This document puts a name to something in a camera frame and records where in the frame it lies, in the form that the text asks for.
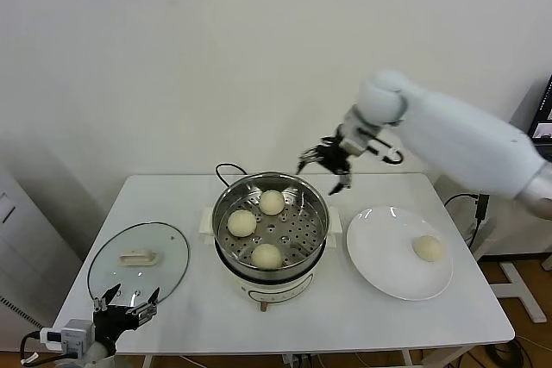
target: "black cable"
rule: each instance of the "black cable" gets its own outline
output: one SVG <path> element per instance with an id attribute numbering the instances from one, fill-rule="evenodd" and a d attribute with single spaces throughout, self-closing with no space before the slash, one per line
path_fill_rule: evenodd
<path id="1" fill-rule="evenodd" d="M 480 225 L 481 225 L 481 220 L 480 219 L 477 219 L 477 222 L 475 224 L 475 230 L 474 230 L 474 235 L 472 236 L 472 239 L 469 241 L 469 243 L 467 244 L 467 248 L 468 249 L 471 249 L 472 248 L 472 244 L 474 243 L 475 241 L 475 238 L 477 237 L 477 232 L 480 231 Z"/>
<path id="2" fill-rule="evenodd" d="M 475 358 L 475 356 L 471 353 L 471 352 L 468 352 L 467 353 L 470 357 L 472 357 L 472 359 L 477 362 L 477 364 L 481 367 L 481 368 L 486 368 L 486 366 L 483 365 L 483 363 L 481 361 L 479 361 L 477 358 Z"/>
<path id="3" fill-rule="evenodd" d="M 25 357 L 25 344 L 27 343 L 27 340 L 29 338 L 32 338 L 34 340 L 39 340 L 41 338 L 41 331 L 34 331 L 26 334 L 23 336 L 23 339 L 21 340 L 21 344 L 19 345 L 19 359 L 23 361 L 26 359 Z"/>
<path id="4" fill-rule="evenodd" d="M 455 196 L 452 196 L 449 200 L 447 200 L 445 202 L 445 207 L 447 207 L 447 204 L 449 204 L 450 202 L 452 202 L 453 200 L 455 200 L 456 198 L 460 198 L 460 197 L 471 197 L 473 198 L 474 200 L 477 200 L 477 194 L 473 194 L 473 193 L 460 193 L 460 194 L 457 194 Z"/>
<path id="5" fill-rule="evenodd" d="M 521 351 L 525 354 L 525 356 L 527 357 L 527 360 L 529 361 L 529 366 L 530 368 L 533 368 L 533 361 L 531 361 L 531 357 L 529 356 L 529 353 L 527 352 L 527 350 L 525 349 L 525 347 L 522 345 L 521 342 L 519 342 L 516 338 L 513 339 L 514 342 L 516 342 L 518 345 L 519 345 L 519 348 L 521 349 Z"/>
<path id="6" fill-rule="evenodd" d="M 500 346 L 506 346 L 507 350 L 500 349 L 501 353 L 506 356 L 499 355 L 498 346 L 495 344 L 485 345 L 485 352 L 489 359 L 500 368 L 522 368 L 524 366 L 524 355 L 519 342 L 511 340 Z"/>
<path id="7" fill-rule="evenodd" d="M 41 331 L 34 331 L 23 336 L 23 339 L 21 340 L 21 345 L 19 345 L 19 358 L 21 359 L 21 361 L 23 361 L 24 359 L 27 359 L 25 357 L 25 344 L 27 343 L 27 340 L 29 338 L 32 338 L 33 340 L 39 340 L 41 338 Z M 55 355 L 54 357 L 38 359 L 33 362 L 24 362 L 22 363 L 22 365 L 25 367 L 32 367 L 32 366 L 47 364 L 48 362 L 59 361 L 60 359 L 76 359 L 76 358 L 77 358 L 77 354 L 74 352 L 63 353 L 61 355 Z"/>
<path id="8" fill-rule="evenodd" d="M 248 175 L 246 173 L 245 170 L 243 170 L 239 165 L 237 164 L 234 164 L 234 163 L 221 163 L 221 164 L 218 164 L 216 167 L 215 167 L 215 173 L 216 173 L 216 176 L 227 186 L 227 187 L 230 187 L 230 184 L 228 184 L 228 182 L 223 178 L 223 176 L 221 176 L 221 173 L 218 172 L 218 169 L 220 167 L 234 167 L 236 170 L 239 170 L 240 172 L 242 172 L 243 174 L 245 174 L 246 176 Z"/>

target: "power cord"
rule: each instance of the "power cord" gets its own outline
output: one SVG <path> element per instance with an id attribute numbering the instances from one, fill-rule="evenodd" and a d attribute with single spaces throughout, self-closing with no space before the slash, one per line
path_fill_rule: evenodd
<path id="1" fill-rule="evenodd" d="M 452 196 L 451 198 L 449 198 L 445 202 L 444 206 L 447 207 L 447 205 L 449 205 L 450 202 L 452 202 L 456 198 L 460 198 L 460 197 L 470 197 L 470 198 L 473 198 L 475 200 L 475 206 L 476 206 L 476 208 L 475 208 L 475 229 L 474 229 L 474 232 L 471 234 L 471 239 L 468 237 L 467 239 L 464 240 L 464 241 L 469 240 L 469 243 L 467 244 L 467 247 L 471 249 L 472 246 L 474 245 L 475 238 L 477 237 L 477 233 L 480 231 L 481 223 L 486 218 L 486 210 L 487 210 L 487 207 L 489 205 L 489 195 L 488 194 L 473 194 L 473 193 L 456 194 L 455 196 Z"/>
<path id="2" fill-rule="evenodd" d="M 317 358 L 318 358 L 318 362 L 320 363 L 320 366 L 322 366 L 322 368 L 326 368 L 326 365 L 324 365 L 324 362 L 322 362 L 322 358 L 320 358 L 319 353 L 317 354 Z"/>
<path id="3" fill-rule="evenodd" d="M 527 357 L 530 368 L 533 368 L 533 361 L 529 353 L 517 338 L 500 346 L 506 346 L 508 349 L 500 349 L 498 345 L 485 345 L 486 354 L 496 366 L 500 368 L 522 368 L 525 357 Z M 505 358 L 499 355 L 499 352 L 508 355 L 508 357 Z"/>
<path id="4" fill-rule="evenodd" d="M 208 366 L 203 365 L 203 364 L 199 364 L 198 362 L 194 361 L 191 358 L 185 357 L 184 355 L 179 355 L 179 357 L 181 357 L 182 359 L 188 361 L 190 364 L 194 364 L 195 366 L 198 366 L 199 368 L 209 368 Z"/>
<path id="5" fill-rule="evenodd" d="M 472 193 L 461 193 L 461 194 L 457 194 L 455 196 L 452 196 L 449 200 L 447 200 L 445 202 L 445 207 L 447 207 L 449 205 L 450 202 L 452 202 L 453 200 L 457 199 L 457 198 L 460 198 L 460 197 L 471 197 L 473 198 L 473 200 L 477 200 L 477 194 L 472 194 Z"/>
<path id="6" fill-rule="evenodd" d="M 216 173 L 216 176 L 227 186 L 227 187 L 230 187 L 230 184 L 228 184 L 228 182 L 223 178 L 223 176 L 221 175 L 221 173 L 218 171 L 219 168 L 221 167 L 234 167 L 236 170 L 239 170 L 240 172 L 242 172 L 244 175 L 248 175 L 246 173 L 245 170 L 243 170 L 238 164 L 234 164 L 234 163 L 221 163 L 221 164 L 218 164 L 216 165 L 215 167 L 215 173 Z"/>
<path id="7" fill-rule="evenodd" d="M 545 351 L 552 352 L 552 348 L 547 348 L 546 346 L 541 345 L 535 342 L 534 340 L 530 340 L 529 338 L 525 338 L 524 336 L 518 335 L 516 336 L 516 338 L 519 338 L 520 340 L 526 340 L 527 342 L 529 342 L 530 344 L 533 344 L 534 346 L 538 346 L 539 348 L 542 348 Z"/>
<path id="8" fill-rule="evenodd" d="M 38 354 L 25 358 L 25 344 L 27 343 L 27 340 L 29 338 L 33 340 L 39 340 L 41 338 L 41 331 L 34 331 L 23 336 L 23 339 L 21 340 L 21 345 L 19 345 L 19 358 L 21 359 L 22 366 L 30 368 L 32 366 L 47 364 L 48 362 L 59 361 L 60 359 L 77 359 L 77 354 L 74 352 L 62 353 L 61 355 L 38 360 L 36 360 L 38 358 Z"/>
<path id="9" fill-rule="evenodd" d="M 366 366 L 367 368 L 370 368 L 370 365 L 364 362 L 364 359 L 361 358 L 358 352 L 355 352 L 354 355 L 361 362 L 362 365 Z"/>

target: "pot lid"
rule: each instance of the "pot lid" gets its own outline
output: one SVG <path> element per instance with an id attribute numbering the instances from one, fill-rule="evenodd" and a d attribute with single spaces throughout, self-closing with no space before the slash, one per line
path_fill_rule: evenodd
<path id="1" fill-rule="evenodd" d="M 167 298 L 185 275 L 190 247 L 180 231 L 166 223 L 136 224 L 102 246 L 88 271 L 88 291 L 101 297 L 117 284 L 111 302 L 134 307 L 160 288 L 159 302 Z"/>

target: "white robotic arm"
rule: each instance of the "white robotic arm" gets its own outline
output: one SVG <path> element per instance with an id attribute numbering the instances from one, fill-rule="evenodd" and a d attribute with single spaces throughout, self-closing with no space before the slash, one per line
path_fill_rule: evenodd
<path id="1" fill-rule="evenodd" d="M 336 136 L 303 153 L 299 170 L 316 161 L 340 176 L 334 192 L 349 187 L 348 156 L 364 153 L 382 128 L 467 189 L 518 200 L 533 214 L 552 219 L 552 165 L 526 134 L 390 70 L 361 84 L 357 104 Z"/>

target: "white wall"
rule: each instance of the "white wall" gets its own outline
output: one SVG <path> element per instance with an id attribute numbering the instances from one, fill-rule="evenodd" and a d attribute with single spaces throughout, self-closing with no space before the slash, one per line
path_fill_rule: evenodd
<path id="1" fill-rule="evenodd" d="M 291 171 L 382 66 L 509 119 L 549 74 L 550 6 L 0 0 L 0 161 L 83 254 L 129 174 Z"/>

